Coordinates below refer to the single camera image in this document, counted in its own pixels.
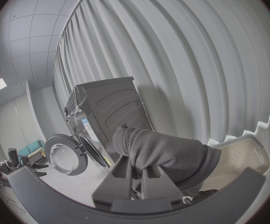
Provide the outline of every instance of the curtain fold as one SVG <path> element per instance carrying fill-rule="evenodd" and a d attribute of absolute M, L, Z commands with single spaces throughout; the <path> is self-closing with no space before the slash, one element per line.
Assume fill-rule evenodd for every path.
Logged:
<path fill-rule="evenodd" d="M 270 14 L 259 0 L 82 0 L 54 65 L 81 83 L 133 76 L 157 132 L 219 142 L 270 116 Z"/>

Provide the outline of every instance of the ceiling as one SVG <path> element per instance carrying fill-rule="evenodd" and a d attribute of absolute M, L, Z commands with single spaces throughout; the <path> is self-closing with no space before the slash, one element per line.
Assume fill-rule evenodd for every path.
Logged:
<path fill-rule="evenodd" d="M 52 85 L 58 39 L 79 0 L 8 0 L 0 11 L 0 106 Z"/>

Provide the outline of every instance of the black cloth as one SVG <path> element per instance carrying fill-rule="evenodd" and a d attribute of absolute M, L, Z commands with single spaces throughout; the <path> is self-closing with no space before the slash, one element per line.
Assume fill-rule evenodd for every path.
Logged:
<path fill-rule="evenodd" d="M 118 127 L 107 152 L 131 159 L 133 190 L 141 194 L 142 170 L 161 166 L 176 186 L 186 190 L 200 185 L 217 166 L 221 151 L 198 140 L 174 137 L 149 129 Z"/>

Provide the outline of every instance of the product label sticker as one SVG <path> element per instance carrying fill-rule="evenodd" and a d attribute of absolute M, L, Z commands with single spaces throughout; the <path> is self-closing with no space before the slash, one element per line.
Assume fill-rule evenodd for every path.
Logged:
<path fill-rule="evenodd" d="M 93 129 L 91 128 L 91 125 L 89 124 L 87 118 L 84 118 L 81 121 L 82 121 L 87 133 L 91 137 L 91 140 L 94 141 L 94 142 L 100 143 L 100 141 L 98 140 L 96 134 L 94 133 Z"/>
<path fill-rule="evenodd" d="M 110 166 L 112 166 L 111 163 L 110 163 L 110 161 L 109 161 L 106 157 L 104 157 L 104 159 L 106 160 L 106 162 L 107 162 Z"/>

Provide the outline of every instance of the plastic wrap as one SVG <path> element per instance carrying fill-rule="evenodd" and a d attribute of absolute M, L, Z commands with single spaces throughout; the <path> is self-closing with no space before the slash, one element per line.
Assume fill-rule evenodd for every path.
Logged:
<path fill-rule="evenodd" d="M 75 86 L 67 102 L 66 108 L 68 112 L 68 117 L 74 117 L 78 112 L 82 110 L 80 106 L 84 103 L 87 98 L 87 94 L 82 86 Z"/>

